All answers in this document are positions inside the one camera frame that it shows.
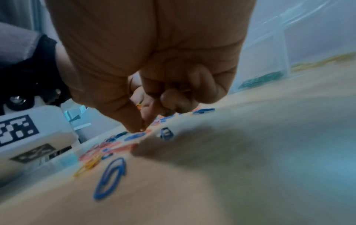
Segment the beige table surface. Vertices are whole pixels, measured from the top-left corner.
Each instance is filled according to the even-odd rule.
[[[214,107],[168,120],[171,141],[154,130],[125,155],[127,175],[103,201],[92,195],[110,161],[21,191],[1,204],[0,224],[356,224],[354,64],[229,95]]]

